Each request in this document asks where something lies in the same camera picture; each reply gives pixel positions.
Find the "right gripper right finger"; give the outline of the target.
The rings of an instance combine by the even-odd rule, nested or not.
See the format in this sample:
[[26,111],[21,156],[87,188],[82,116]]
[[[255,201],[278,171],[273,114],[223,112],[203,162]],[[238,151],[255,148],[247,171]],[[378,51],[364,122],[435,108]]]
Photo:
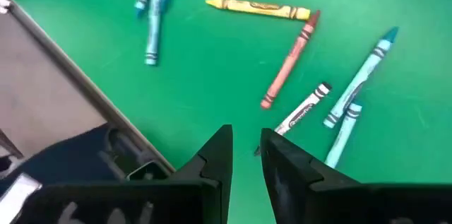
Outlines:
[[272,129],[261,162],[277,224],[452,224],[452,184],[361,183]]

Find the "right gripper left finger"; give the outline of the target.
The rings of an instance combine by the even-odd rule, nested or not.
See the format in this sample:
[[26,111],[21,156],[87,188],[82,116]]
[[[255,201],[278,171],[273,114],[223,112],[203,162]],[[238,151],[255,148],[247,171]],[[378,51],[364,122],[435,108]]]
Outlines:
[[167,179],[45,186],[16,224],[227,224],[232,126],[221,126]]

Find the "white crayon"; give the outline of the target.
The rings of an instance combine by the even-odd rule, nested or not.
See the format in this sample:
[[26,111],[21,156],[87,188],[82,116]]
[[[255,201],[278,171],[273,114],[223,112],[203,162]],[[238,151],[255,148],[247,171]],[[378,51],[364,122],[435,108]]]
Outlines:
[[[261,101],[261,107],[263,109],[268,109],[273,104],[274,99],[276,98],[279,90],[282,88],[282,83],[273,84],[268,89],[267,93],[264,96],[264,99]],[[301,120],[307,112],[317,105],[332,89],[332,86],[327,82],[322,82],[318,85],[314,91],[304,99],[297,108],[295,108],[276,128],[275,132],[283,136],[286,132],[288,132],[299,120]]]

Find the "green table mat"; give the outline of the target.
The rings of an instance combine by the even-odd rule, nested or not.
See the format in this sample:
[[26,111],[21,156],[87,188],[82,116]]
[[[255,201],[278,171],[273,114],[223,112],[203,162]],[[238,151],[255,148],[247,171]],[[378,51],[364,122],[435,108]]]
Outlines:
[[324,159],[338,133],[324,119],[392,27],[397,37],[357,96],[362,114],[338,169],[363,183],[452,183],[452,0],[243,0],[321,11],[269,109],[261,101],[309,18],[169,0],[159,64],[147,66],[148,20],[135,0],[16,1],[174,167],[232,126],[229,224],[275,224],[254,155],[261,130],[327,82],[332,91],[287,133]]

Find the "brown crayon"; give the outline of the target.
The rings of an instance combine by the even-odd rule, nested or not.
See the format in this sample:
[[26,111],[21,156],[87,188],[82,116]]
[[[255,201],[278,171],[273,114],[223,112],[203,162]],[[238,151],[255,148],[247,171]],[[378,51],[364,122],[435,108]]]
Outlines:
[[311,35],[316,28],[316,24],[318,23],[320,15],[321,11],[317,10],[314,15],[309,17],[308,21],[301,29],[300,33],[298,34],[295,40],[293,47],[286,56],[277,76],[271,83],[270,87],[268,88],[266,94],[264,95],[261,101],[260,106],[263,109],[269,109],[272,106],[284,82],[287,80],[292,69],[294,68],[300,54],[303,52],[308,41],[310,40]]

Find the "white flat object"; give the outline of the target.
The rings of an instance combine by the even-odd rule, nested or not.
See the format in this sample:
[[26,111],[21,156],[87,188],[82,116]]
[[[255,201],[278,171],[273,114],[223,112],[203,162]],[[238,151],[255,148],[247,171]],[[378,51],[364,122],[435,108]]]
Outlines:
[[12,224],[21,212],[26,199],[41,187],[42,184],[29,175],[20,174],[0,196],[0,224]]

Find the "yellow crayon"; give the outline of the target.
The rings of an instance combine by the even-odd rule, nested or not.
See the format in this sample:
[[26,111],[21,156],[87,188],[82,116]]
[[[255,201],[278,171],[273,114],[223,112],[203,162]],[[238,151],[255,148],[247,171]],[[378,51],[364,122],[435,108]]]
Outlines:
[[205,0],[205,2],[208,5],[211,5],[218,9],[244,13],[255,13],[293,20],[307,20],[311,14],[311,11],[307,8],[278,4],[266,4],[255,1]]

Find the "black metal bracket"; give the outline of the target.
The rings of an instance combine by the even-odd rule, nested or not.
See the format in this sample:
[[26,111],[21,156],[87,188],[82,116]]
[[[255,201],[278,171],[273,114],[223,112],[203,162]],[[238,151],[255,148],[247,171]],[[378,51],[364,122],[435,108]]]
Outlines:
[[55,143],[0,179],[0,196],[26,174],[42,185],[166,179],[171,172],[155,151],[106,124]]

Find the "black metal table frame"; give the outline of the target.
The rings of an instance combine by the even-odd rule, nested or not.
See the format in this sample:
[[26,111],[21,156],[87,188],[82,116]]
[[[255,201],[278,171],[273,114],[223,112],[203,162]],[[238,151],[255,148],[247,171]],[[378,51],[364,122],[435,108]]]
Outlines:
[[0,148],[18,163],[109,125],[140,164],[175,169],[80,67],[14,0],[0,0]]

